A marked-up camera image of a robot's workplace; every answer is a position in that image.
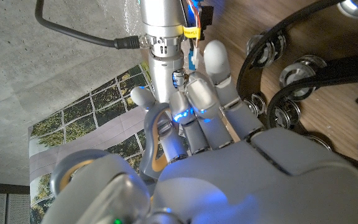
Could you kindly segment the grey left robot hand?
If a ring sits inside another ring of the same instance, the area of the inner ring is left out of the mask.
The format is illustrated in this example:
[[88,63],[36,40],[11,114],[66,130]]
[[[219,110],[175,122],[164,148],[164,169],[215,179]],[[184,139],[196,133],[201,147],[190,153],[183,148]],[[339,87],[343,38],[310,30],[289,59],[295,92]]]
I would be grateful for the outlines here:
[[358,223],[358,170],[293,131],[266,128],[240,99],[227,51],[204,50],[166,103],[146,88],[139,169],[87,149],[54,169],[44,223]]

